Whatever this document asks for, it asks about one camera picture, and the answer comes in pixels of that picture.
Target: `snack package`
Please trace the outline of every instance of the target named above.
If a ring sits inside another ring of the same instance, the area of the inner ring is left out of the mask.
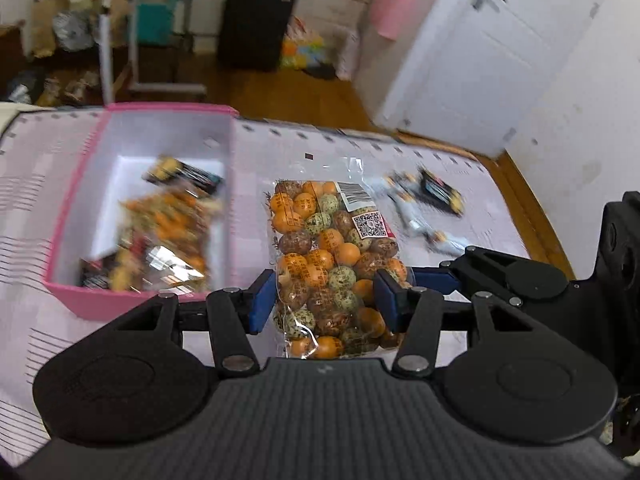
[[[154,184],[172,184],[178,178],[183,178],[208,195],[215,194],[218,186],[222,183],[219,176],[194,168],[166,155],[160,156],[145,176],[145,180]]]
[[[144,179],[161,187],[122,203],[118,249],[82,260],[81,286],[176,294],[207,290],[209,229],[223,209],[214,195],[222,179],[167,156]]]
[[[423,173],[428,173],[433,177],[424,168],[420,168],[420,174]],[[418,184],[418,179],[415,176],[409,173],[393,173],[386,177],[371,179],[368,181],[368,185],[374,196],[388,196],[394,202],[398,216],[402,221],[404,234],[409,237],[424,237],[428,247],[439,253],[450,256],[462,256],[465,253],[465,248],[470,245],[466,238],[438,231],[427,222],[416,199],[422,202],[433,202],[424,199],[422,187]],[[454,205],[456,211],[462,213],[464,207],[460,193],[449,186],[447,187],[450,189],[450,197],[452,198],[450,203]]]
[[[465,211],[460,192],[424,168],[420,168],[420,192],[416,198],[458,216]]]
[[[373,277],[413,283],[398,242],[357,182],[282,180],[268,193],[276,248],[276,327],[286,355],[334,359],[394,348],[399,335],[376,310]]]

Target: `qr code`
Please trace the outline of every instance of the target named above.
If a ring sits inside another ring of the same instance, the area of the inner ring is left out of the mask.
[[[362,213],[353,217],[360,238],[386,238],[385,222],[380,211]]]

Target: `label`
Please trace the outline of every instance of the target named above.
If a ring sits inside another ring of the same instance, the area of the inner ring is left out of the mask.
[[[380,211],[370,211],[352,217],[360,238],[387,238],[388,231]]]
[[[364,191],[364,188],[357,182],[335,182],[335,187],[340,192],[342,202],[349,212],[363,207],[376,206],[369,193]]]

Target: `table leg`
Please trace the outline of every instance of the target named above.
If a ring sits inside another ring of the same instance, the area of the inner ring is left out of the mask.
[[[102,100],[104,105],[114,101],[113,59],[111,52],[111,0],[102,0],[99,19],[100,27],[100,78],[102,79]]]
[[[129,13],[129,65],[131,66],[131,82],[140,82],[140,70],[138,68],[138,3],[140,0],[131,0]]]

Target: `plastic bag on floor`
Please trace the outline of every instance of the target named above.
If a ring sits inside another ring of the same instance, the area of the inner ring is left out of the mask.
[[[281,67],[302,70],[319,66],[326,61],[322,36],[299,18],[293,17],[282,41]]]
[[[68,52],[77,52],[94,45],[89,12],[86,10],[57,13],[53,18],[53,31],[58,44]]]

